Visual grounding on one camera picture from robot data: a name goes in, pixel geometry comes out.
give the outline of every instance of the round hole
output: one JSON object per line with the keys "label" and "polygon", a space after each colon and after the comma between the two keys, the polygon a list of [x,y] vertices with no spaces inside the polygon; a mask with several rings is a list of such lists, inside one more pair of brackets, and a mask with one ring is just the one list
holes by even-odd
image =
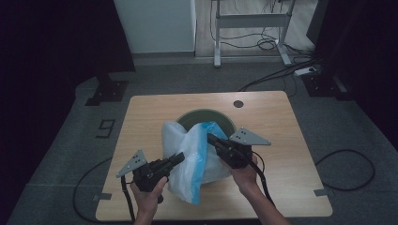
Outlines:
{"label": "round hole", "polygon": [[237,107],[237,108],[242,108],[243,107],[243,101],[241,101],[241,100],[234,101],[234,106]]}

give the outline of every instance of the white plastic bag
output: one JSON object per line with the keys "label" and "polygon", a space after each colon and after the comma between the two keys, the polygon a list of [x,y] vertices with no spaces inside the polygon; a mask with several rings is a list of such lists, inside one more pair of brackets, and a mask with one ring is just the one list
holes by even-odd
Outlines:
{"label": "white plastic bag", "polygon": [[188,132],[177,122],[165,122],[162,128],[163,157],[184,153],[185,160],[169,176],[169,190],[187,203],[200,202],[200,186],[228,177],[231,173],[219,161],[207,134],[227,139],[215,122],[193,126]]}

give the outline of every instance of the metal frame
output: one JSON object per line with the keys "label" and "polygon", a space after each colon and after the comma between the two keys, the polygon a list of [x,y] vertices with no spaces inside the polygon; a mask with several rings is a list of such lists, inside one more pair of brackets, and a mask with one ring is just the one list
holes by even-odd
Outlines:
{"label": "metal frame", "polygon": [[221,15],[220,14],[220,0],[217,1],[216,11],[216,40],[214,41],[214,67],[219,68],[221,62],[220,49],[220,29],[223,28],[247,28],[247,27],[281,27],[282,33],[280,39],[276,39],[275,43],[279,54],[286,66],[292,65],[288,55],[287,49],[284,46],[284,39],[286,38],[287,28],[292,18],[292,11],[296,0],[292,0],[286,14],[282,13],[266,13],[266,14],[250,14],[250,15]]}

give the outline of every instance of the metal bracket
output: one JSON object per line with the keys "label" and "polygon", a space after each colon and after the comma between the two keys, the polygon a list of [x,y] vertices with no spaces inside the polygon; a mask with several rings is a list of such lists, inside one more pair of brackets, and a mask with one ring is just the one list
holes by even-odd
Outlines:
{"label": "metal bracket", "polygon": [[129,172],[134,171],[137,168],[140,168],[146,164],[146,159],[144,157],[143,151],[140,149],[137,153],[132,156],[132,158],[127,162],[127,164],[116,174],[116,177],[119,178]]}
{"label": "metal bracket", "polygon": [[271,145],[271,142],[242,127],[229,137],[229,141],[243,145]]}

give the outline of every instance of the hand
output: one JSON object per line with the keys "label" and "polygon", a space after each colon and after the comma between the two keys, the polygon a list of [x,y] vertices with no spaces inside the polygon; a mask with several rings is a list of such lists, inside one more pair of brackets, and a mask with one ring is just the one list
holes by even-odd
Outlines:
{"label": "hand", "polygon": [[166,183],[167,177],[164,176],[153,188],[152,192],[140,191],[135,183],[130,184],[130,188],[138,205],[137,218],[134,224],[150,224],[158,210],[158,197],[163,192]]}
{"label": "hand", "polygon": [[[257,165],[257,157],[253,155],[252,161],[255,165]],[[243,195],[246,195],[248,191],[254,188],[259,188],[257,186],[257,172],[253,169],[252,166],[247,165],[245,168],[240,169],[232,169],[224,160],[220,158],[220,162],[222,165],[226,166],[228,170],[231,172],[234,177],[237,186],[239,187],[240,192]]]}

